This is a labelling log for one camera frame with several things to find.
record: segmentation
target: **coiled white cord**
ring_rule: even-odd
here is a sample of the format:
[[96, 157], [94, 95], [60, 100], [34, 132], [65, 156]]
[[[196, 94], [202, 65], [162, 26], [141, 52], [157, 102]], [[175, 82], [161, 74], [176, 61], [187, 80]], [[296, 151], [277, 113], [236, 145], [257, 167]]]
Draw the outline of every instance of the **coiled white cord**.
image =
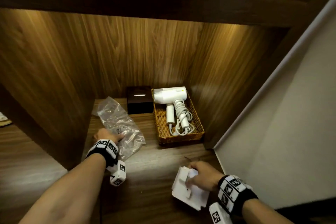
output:
[[[173, 102], [174, 107], [175, 107], [175, 111], [176, 111], [176, 116], [177, 118], [177, 123], [176, 123], [176, 127], [175, 127], [175, 132], [178, 133], [180, 136], [185, 136], [186, 134], [192, 133], [195, 130], [194, 125], [192, 125], [190, 122], [193, 119], [193, 115], [191, 114], [191, 112], [188, 111], [188, 109], [186, 108], [184, 101], [182, 99], [178, 99], [175, 100]], [[184, 131], [181, 133], [180, 130], [180, 124], [182, 122], [182, 120], [187, 119], [189, 122], [189, 127], [186, 127], [184, 129]]]

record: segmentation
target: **black box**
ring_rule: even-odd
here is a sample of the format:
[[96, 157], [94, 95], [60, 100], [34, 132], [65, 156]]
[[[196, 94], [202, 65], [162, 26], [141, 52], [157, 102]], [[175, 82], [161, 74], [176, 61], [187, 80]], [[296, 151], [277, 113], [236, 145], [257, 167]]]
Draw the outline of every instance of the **black box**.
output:
[[127, 87], [128, 114], [153, 112], [151, 86]]

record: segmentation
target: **white hair dryer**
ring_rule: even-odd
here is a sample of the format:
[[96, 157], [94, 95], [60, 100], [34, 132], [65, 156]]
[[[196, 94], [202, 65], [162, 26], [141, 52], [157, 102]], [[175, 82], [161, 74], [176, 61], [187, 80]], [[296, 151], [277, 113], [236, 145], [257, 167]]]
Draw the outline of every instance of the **white hair dryer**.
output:
[[[167, 104], [166, 122], [169, 126], [171, 135], [185, 136], [192, 133], [195, 127], [189, 122], [193, 119], [191, 112], [184, 105], [187, 99], [187, 90], [185, 87], [173, 87], [154, 89], [154, 102], [158, 104]], [[175, 132], [172, 131], [172, 125], [175, 124], [174, 108], [177, 116]]]

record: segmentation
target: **black wrist strap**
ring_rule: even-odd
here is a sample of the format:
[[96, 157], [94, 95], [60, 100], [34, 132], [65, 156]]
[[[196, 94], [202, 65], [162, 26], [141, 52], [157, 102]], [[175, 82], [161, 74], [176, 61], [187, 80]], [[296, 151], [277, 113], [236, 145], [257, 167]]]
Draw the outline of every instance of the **black wrist strap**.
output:
[[220, 204], [230, 215], [241, 216], [244, 202], [253, 198], [258, 199], [252, 188], [236, 176], [229, 175], [221, 178], [218, 188]]
[[113, 167], [114, 165], [118, 164], [118, 147], [111, 140], [98, 140], [91, 147], [85, 158], [88, 158], [95, 153], [98, 153], [104, 157], [106, 161], [106, 167]]

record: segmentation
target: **brown woven basket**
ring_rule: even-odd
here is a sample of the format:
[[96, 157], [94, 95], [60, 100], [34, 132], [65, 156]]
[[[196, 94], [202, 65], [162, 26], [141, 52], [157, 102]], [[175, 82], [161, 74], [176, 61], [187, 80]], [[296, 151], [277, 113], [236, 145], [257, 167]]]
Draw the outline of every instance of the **brown woven basket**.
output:
[[185, 136], [172, 136], [169, 132], [169, 127], [166, 124], [166, 105], [155, 104], [154, 103], [154, 117], [155, 117], [155, 125], [158, 136], [159, 145], [164, 146], [166, 144], [177, 143], [177, 142], [185, 142], [185, 141], [197, 141], [201, 140], [204, 129], [200, 122], [200, 119], [196, 113], [194, 105], [187, 93], [187, 100], [184, 102], [188, 111], [192, 114], [191, 124], [195, 126], [194, 132], [187, 134]]

